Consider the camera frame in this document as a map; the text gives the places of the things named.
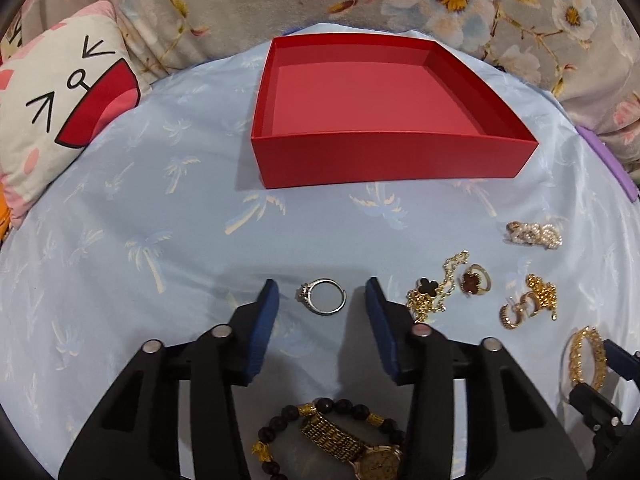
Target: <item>pink tongue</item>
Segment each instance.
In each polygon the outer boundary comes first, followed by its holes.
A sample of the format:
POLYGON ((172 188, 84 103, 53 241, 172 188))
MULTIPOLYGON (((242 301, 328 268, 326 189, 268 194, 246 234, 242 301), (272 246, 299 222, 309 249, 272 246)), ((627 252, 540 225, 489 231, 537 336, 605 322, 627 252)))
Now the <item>pink tongue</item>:
POLYGON ((95 137, 104 130, 105 126, 113 121, 117 116, 122 115, 127 110, 135 108, 137 102, 138 90, 135 88, 127 90, 124 94, 116 97, 102 112, 100 119, 98 119, 98 122, 95 125, 94 132, 91 135, 91 140, 94 140, 95 137))

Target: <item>black clover pendant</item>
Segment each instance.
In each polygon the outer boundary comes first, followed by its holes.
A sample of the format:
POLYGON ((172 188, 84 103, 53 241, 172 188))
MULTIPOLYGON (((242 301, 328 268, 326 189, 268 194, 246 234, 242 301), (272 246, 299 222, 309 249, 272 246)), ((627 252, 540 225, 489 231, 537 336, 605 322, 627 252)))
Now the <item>black clover pendant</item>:
POLYGON ((429 294, 432 298, 435 298, 437 288, 438 282, 430 282, 428 278, 420 278, 418 280, 418 292, 420 294, 429 294))

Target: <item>watch face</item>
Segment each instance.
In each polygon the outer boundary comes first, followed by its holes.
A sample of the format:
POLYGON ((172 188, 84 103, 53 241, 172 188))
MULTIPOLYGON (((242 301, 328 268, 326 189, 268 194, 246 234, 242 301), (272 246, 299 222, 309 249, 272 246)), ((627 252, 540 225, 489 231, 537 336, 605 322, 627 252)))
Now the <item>watch face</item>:
POLYGON ((400 453, 389 446, 365 450, 358 460, 356 476, 360 480, 396 480, 400 453))

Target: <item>watch strap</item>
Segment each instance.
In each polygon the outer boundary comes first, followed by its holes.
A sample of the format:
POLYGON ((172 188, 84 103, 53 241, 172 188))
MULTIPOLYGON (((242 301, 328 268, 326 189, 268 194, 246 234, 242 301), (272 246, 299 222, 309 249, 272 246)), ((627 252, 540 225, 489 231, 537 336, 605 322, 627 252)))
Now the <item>watch strap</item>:
POLYGON ((367 446, 356 436, 317 413, 305 419, 300 431, 320 449, 342 462, 354 462, 367 446))

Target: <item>silver ring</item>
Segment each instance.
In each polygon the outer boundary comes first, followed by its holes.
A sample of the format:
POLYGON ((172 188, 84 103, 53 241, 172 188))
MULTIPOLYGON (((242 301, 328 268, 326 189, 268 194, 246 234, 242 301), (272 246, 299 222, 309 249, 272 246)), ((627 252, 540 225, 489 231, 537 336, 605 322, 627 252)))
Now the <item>silver ring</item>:
POLYGON ((298 300, 300 301, 300 303, 303 303, 314 314, 318 314, 318 316, 330 316, 331 314, 335 314, 340 309, 342 309, 345 303, 347 303, 347 293, 339 285, 338 282, 334 282, 334 280, 330 280, 329 278, 320 278, 311 283, 303 283, 302 286, 300 287, 300 290, 298 291, 298 300), (328 311, 318 310, 316 306, 312 303, 311 291, 314 289, 316 285, 320 285, 320 283, 328 283, 329 285, 333 285, 335 288, 337 288, 340 291, 340 294, 342 294, 342 301, 340 302, 340 305, 337 308, 334 308, 333 310, 328 310, 328 311))

